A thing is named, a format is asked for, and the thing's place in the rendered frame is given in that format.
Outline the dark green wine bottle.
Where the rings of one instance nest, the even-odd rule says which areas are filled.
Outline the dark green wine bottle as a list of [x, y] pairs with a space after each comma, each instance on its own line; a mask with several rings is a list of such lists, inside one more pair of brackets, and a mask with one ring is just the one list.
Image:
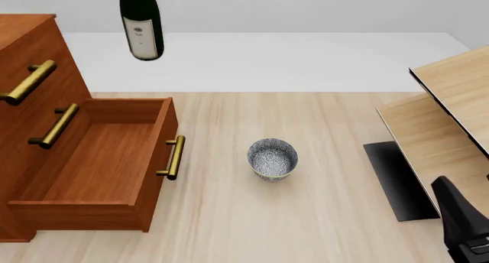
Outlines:
[[156, 0], [119, 0], [121, 20], [132, 56], [149, 61], [164, 53], [164, 36]]

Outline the deep open wooden drawer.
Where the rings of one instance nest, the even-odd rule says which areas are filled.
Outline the deep open wooden drawer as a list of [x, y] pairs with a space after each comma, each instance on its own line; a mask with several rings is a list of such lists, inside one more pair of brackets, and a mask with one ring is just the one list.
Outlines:
[[6, 206], [33, 230], [147, 232], [177, 128], [170, 98], [87, 99]]

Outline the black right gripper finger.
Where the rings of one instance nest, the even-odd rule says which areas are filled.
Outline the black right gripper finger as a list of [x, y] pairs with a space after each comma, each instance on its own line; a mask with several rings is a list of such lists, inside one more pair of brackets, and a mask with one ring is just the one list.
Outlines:
[[489, 245], [489, 218], [479, 212], [445, 176], [431, 184], [442, 217], [447, 248], [462, 244], [471, 249]]

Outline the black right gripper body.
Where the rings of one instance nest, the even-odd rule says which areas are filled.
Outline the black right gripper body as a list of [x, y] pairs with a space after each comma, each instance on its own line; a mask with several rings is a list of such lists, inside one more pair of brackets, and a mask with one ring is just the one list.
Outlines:
[[445, 245], [454, 263], [489, 263], [489, 235], [446, 236]]

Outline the blue patterned bowl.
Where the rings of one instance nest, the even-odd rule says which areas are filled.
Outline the blue patterned bowl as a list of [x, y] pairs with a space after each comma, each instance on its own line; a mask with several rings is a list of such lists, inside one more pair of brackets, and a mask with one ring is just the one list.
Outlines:
[[279, 138], [262, 138], [247, 152], [248, 164], [262, 180], [276, 182], [289, 177], [299, 162], [295, 148]]

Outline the small shallow cabinet drawer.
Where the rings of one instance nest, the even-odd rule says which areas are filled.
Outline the small shallow cabinet drawer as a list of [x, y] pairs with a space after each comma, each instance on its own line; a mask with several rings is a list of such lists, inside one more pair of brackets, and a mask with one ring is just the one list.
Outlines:
[[77, 68], [53, 15], [0, 15], [0, 93], [26, 79], [29, 65], [46, 60]]

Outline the red-brown wooden cabinet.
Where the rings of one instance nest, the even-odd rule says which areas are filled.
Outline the red-brown wooden cabinet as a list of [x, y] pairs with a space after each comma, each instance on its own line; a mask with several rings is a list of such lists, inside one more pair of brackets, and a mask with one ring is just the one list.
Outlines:
[[90, 97], [55, 15], [0, 15], [0, 242], [35, 237], [7, 204], [54, 153], [56, 109]]

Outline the pale wooden slat tray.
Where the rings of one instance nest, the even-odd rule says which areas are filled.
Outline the pale wooden slat tray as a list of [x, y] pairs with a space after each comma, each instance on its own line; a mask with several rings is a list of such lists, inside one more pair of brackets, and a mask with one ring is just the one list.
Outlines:
[[445, 176], [489, 217], [489, 45], [410, 74], [425, 92], [377, 113], [433, 206]]

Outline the medium wooden cabinet drawer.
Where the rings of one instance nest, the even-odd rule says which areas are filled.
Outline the medium wooden cabinet drawer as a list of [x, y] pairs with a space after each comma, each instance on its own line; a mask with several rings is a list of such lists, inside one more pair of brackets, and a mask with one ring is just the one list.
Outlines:
[[91, 95], [75, 67], [59, 67], [21, 104], [0, 102], [0, 201], [5, 203], [30, 168], [41, 166], [50, 154], [30, 138], [43, 138], [61, 117], [56, 109], [81, 104]]

